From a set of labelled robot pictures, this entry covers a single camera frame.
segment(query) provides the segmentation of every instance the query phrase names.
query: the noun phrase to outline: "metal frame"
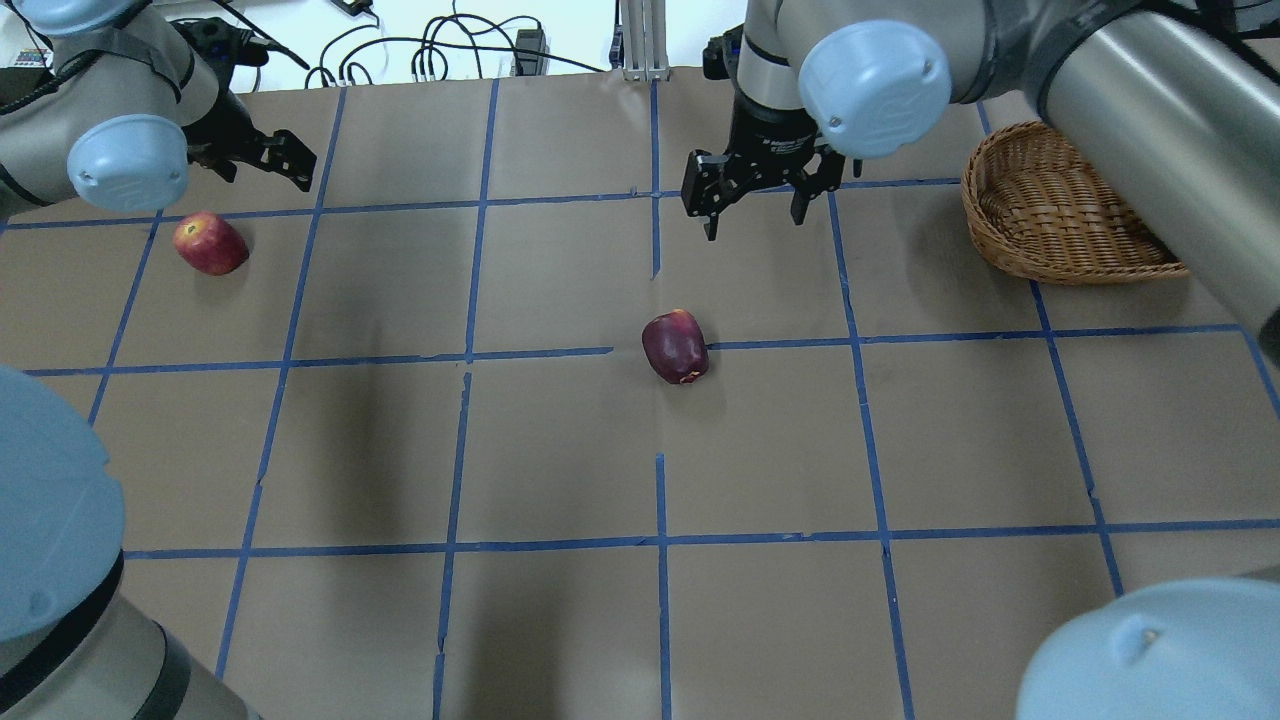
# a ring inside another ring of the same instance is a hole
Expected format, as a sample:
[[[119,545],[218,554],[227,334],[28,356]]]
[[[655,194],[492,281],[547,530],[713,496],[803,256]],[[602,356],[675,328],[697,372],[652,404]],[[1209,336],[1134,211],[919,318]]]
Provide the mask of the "metal frame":
[[[622,76],[632,81],[667,79],[667,0],[621,0]]]

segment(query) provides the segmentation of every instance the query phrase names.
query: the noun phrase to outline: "light blue joint cover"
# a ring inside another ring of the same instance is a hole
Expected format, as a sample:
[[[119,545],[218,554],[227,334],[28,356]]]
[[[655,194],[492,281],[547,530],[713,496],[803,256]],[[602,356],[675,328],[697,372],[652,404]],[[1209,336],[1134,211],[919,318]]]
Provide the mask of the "light blue joint cover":
[[[1280,717],[1280,584],[1178,580],[1071,620],[1032,659],[1018,720]]]
[[[923,29],[865,20],[822,38],[800,67],[800,99],[849,158],[884,158],[924,137],[951,102],[951,67]]]
[[[111,570],[124,493],[63,398],[0,366],[0,643],[56,623]]]
[[[133,0],[14,0],[14,6],[32,27],[50,37],[102,27],[132,4]]]
[[[99,208],[160,210],[187,192],[187,136],[160,115],[119,115],[76,141],[67,176]]]

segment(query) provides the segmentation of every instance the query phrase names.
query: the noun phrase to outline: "black cable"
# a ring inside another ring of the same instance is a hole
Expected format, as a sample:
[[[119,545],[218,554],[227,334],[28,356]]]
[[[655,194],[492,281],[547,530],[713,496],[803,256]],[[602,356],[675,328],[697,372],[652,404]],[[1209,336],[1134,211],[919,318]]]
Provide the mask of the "black cable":
[[[151,0],[138,0],[133,5],[129,5],[128,10],[120,13],[120,15],[111,22],[111,27],[116,29],[125,28],[148,5],[151,5]],[[67,85],[67,82],[70,81],[73,77],[93,67],[93,63],[97,63],[97,60],[104,53],[101,50],[88,50],[86,53],[77,55],[69,63],[64,64],[56,73],[54,73],[54,79],[41,85],[40,87],[32,90],[27,95],[0,108],[0,115],[17,113],[18,110],[22,110],[23,108],[31,105],[36,100],[40,100],[46,95],[52,95],[54,92],[58,92],[58,88]]]
[[[444,69],[440,72],[439,79],[449,79],[449,56],[444,54],[444,50],[440,50],[439,47],[436,47],[436,46],[433,45],[431,47],[428,49],[428,53],[434,53],[434,54],[438,54],[440,56],[440,64],[444,65]],[[413,74],[413,81],[415,82],[420,77],[421,78],[430,77],[430,76],[426,74],[426,68],[422,65],[422,49],[421,47],[419,47],[417,51],[413,53],[413,56],[410,58],[410,60],[408,60],[408,72]]]
[[[351,58],[355,56],[356,53],[360,53],[361,50],[364,50],[366,47],[371,47],[374,45],[380,45],[383,42],[422,42],[422,38],[421,37],[404,37],[404,36],[379,37],[378,40],[370,40],[369,42],[357,45],[351,53],[347,53],[347,55],[342,59],[342,63],[338,64],[338,69],[339,69],[338,74],[342,74],[342,72],[340,72],[342,68],[347,63],[351,61]],[[470,50],[471,49],[470,45],[457,45],[457,44],[453,44],[453,42],[434,42],[433,46],[434,45],[439,45],[440,47],[452,47],[452,49],[456,49],[456,50]],[[509,53],[511,51],[509,47],[489,47],[489,46],[484,46],[484,45],[481,45],[480,47],[477,47],[477,50],[488,50],[488,51],[497,51],[497,53]],[[521,53],[524,53],[526,55],[532,55],[535,58],[547,58],[548,60],[556,60],[556,61],[559,61],[559,63],[573,65],[576,68],[582,68],[584,70],[591,70],[593,73],[603,73],[604,72],[600,68],[596,68],[594,65],[588,65],[586,63],[579,63],[577,60],[570,60],[568,58],[561,58],[559,55],[552,55],[550,53],[540,53],[538,50],[521,50]]]
[[[338,85],[338,78],[333,77],[332,72],[325,68],[315,67],[307,70],[307,77],[302,78],[303,90],[311,90],[311,78],[317,73],[320,74],[320,82],[324,83],[324,87],[329,87],[329,83]]]
[[[212,4],[215,4],[215,5],[218,5],[219,8],[221,8],[224,10],[227,10],[228,13],[232,14],[232,17],[234,17],[239,22],[244,23],[251,31],[253,31],[257,35],[262,36],[264,40],[266,40],[268,42],[271,44],[271,46],[273,46],[271,49],[273,50],[279,50],[285,58],[288,58],[288,59],[293,60],[294,63],[297,63],[298,67],[301,67],[303,70],[310,70],[311,69],[311,65],[308,65],[306,60],[303,60],[302,58],[300,58],[297,53],[294,53],[293,50],[289,50],[288,47],[285,47],[284,45],[282,45],[279,40],[271,37],[270,35],[266,33],[266,31],[264,31],[262,28],[260,28],[256,24],[253,24],[253,20],[246,18],[244,13],[241,13],[236,8],[232,8],[232,4],[228,0],[209,0],[209,1],[212,3]]]
[[[353,28],[346,29],[346,31],[338,33],[337,37],[334,37],[333,40],[330,40],[329,42],[326,42],[325,46],[324,46],[324,49],[320,50],[320,67],[319,67],[319,69],[320,69],[320,85],[323,85],[324,87],[329,87],[329,82],[330,81],[333,81],[333,85],[338,85],[338,81],[337,81],[337,78],[333,77],[333,73],[330,70],[328,70],[328,69],[325,69],[325,67],[324,67],[324,56],[329,53],[329,50],[339,40],[342,40],[343,37],[347,37],[348,35],[351,35],[353,32],[360,32],[362,29],[379,29],[379,27],[375,26],[375,24],[365,23],[362,26],[356,26]],[[342,72],[340,72],[342,67],[340,65],[338,67],[338,70],[339,70],[338,74],[342,74]],[[306,82],[305,81],[303,81],[303,86],[302,87],[306,87]]]
[[[360,68],[360,70],[362,73],[365,73],[365,81],[369,82],[369,85],[374,85],[374,76],[369,74],[369,68],[366,68],[365,65],[361,65],[360,63],[348,63],[347,64],[347,82],[348,83],[356,85],[356,73],[352,72],[356,68]]]
[[[45,58],[45,49],[40,46],[40,42],[36,41],[36,35],[32,32],[29,23],[27,24],[27,38],[31,40],[31,44],[36,46],[36,53],[40,53],[40,64],[44,65],[45,69],[47,70],[49,60]]]
[[[433,42],[433,44],[436,42],[435,38],[440,35],[440,31],[444,29],[445,23],[451,23],[452,22],[453,24],[458,26],[462,29],[462,32],[466,33],[467,40],[471,42],[471,53],[475,55],[475,59],[476,59],[476,76],[480,77],[480,78],[484,78],[484,67],[480,63],[480,50],[476,47],[476,40],[467,31],[467,26],[462,24],[462,20],[458,19],[458,14],[457,13],[454,13],[452,15],[447,15],[447,17],[431,18],[426,23],[426,27],[422,28],[422,47],[426,47],[426,44],[428,44],[426,32],[431,28],[431,23],[435,23],[435,22],[439,22],[440,24],[435,26],[435,31],[431,32],[431,40],[430,40],[430,42]],[[428,56],[426,61],[428,61],[428,64],[426,64],[428,69],[434,73],[435,68],[433,67],[431,58]]]
[[[484,29],[479,29],[479,31],[472,31],[465,23],[461,22],[463,19],[480,20],[480,22],[488,24],[489,27],[486,27]],[[511,49],[512,60],[513,61],[518,61],[520,60],[520,55],[516,51],[516,44],[515,44],[515,41],[511,40],[511,36],[507,35],[507,31],[503,29],[503,26],[513,23],[516,20],[532,20],[538,26],[538,29],[543,28],[543,20],[540,20],[540,19],[532,17],[532,15],[512,15],[512,17],[509,17],[509,18],[499,22],[499,23],[495,23],[495,22],[490,20],[489,18],[484,18],[484,17],[475,15],[475,14],[471,14],[471,13],[454,13],[453,15],[444,17],[444,18],[431,18],[431,20],[428,22],[426,27],[422,28],[424,46],[419,47],[419,51],[413,54],[413,59],[410,60],[411,69],[412,69],[412,63],[417,63],[417,70],[415,72],[415,76],[416,74],[426,76],[428,70],[430,70],[430,74],[433,74],[433,76],[435,74],[434,58],[433,56],[428,56],[426,58],[426,60],[428,60],[428,68],[422,68],[422,54],[425,51],[425,44],[428,41],[428,37],[426,37],[428,32],[430,31],[433,23],[440,22],[440,24],[436,26],[435,32],[431,33],[431,38],[430,38],[431,41],[436,41],[436,36],[439,35],[439,32],[443,28],[444,23],[445,22],[453,22],[453,24],[458,26],[458,28],[461,28],[462,32],[465,32],[467,35],[467,40],[471,41],[471,49],[472,49],[472,53],[475,53],[475,58],[476,58],[476,74],[483,78],[484,77],[484,70],[483,70],[483,65],[480,63],[480,51],[479,51],[479,49],[476,46],[475,38],[477,36],[488,35],[490,32],[502,33],[503,40],[507,41],[507,45]]]
[[[45,33],[42,33],[42,32],[36,32],[36,28],[31,27],[31,20],[28,20],[26,15],[23,15],[22,13],[19,13],[19,12],[18,12],[18,8],[14,8],[14,6],[13,6],[13,0],[4,0],[4,4],[5,4],[5,5],[8,5],[8,6],[9,6],[9,10],[10,10],[10,12],[13,12],[13,14],[18,15],[18,19],[20,19],[20,20],[22,20],[22,24],[27,27],[27,36],[28,36],[28,37],[29,37],[29,36],[31,36],[32,33],[35,33],[35,35],[36,35],[36,37],[38,37],[38,38],[40,38],[40,41],[45,44],[45,47],[50,47],[50,49],[52,49],[52,46],[54,46],[54,41],[52,41],[52,40],[49,40],[49,36],[46,36]]]

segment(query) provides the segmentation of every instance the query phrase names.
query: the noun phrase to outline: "white wall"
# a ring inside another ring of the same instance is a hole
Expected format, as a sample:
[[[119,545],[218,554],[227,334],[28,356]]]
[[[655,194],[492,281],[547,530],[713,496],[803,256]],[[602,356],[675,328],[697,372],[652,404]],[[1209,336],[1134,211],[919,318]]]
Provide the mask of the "white wall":
[[[329,0],[236,0],[234,5],[257,26],[284,45],[315,64],[324,45],[344,29],[371,22],[367,15],[351,18]],[[550,51],[582,63],[608,68],[608,50],[613,31],[612,0],[458,0],[460,13],[474,13],[494,22],[511,15],[530,14],[543,20]],[[233,22],[227,13],[209,0],[189,0],[156,5],[166,18],[220,15]],[[335,45],[325,59],[325,65],[337,72],[338,60],[348,50],[379,33],[387,36],[413,36],[435,15],[452,10],[448,0],[375,0],[374,10],[383,18],[383,29],[365,29]],[[667,44],[672,65],[700,65],[707,38],[742,22],[746,0],[675,0],[667,4]],[[31,41],[22,23],[12,13],[0,10],[0,59],[8,65],[19,47]],[[531,27],[527,20],[512,27]],[[508,29],[515,37],[515,31]],[[503,45],[497,33],[485,36],[485,44]],[[440,41],[466,44],[452,26],[442,31]],[[376,83],[412,82],[408,59],[416,50],[411,42],[383,44],[364,50],[356,59],[369,68]],[[449,77],[474,78],[476,67],[470,50],[449,50]],[[483,53],[485,77],[506,72],[511,65],[509,53]],[[552,63],[552,73],[584,72],[562,63]],[[302,87],[306,73],[288,58],[273,54],[270,64],[262,69],[261,90],[289,90]],[[239,68],[232,88],[248,91],[253,85],[253,70]]]

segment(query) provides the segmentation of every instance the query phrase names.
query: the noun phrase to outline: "apple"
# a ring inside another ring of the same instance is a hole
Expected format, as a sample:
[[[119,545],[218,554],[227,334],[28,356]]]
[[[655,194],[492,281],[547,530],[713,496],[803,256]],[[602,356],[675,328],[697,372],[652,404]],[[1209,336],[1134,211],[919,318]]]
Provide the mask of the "apple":
[[[703,328],[689,310],[658,315],[640,334],[649,366],[671,384],[689,384],[707,374]]]
[[[248,246],[236,228],[207,210],[192,213],[173,231],[173,246],[188,265],[206,275],[225,275],[248,259]]]

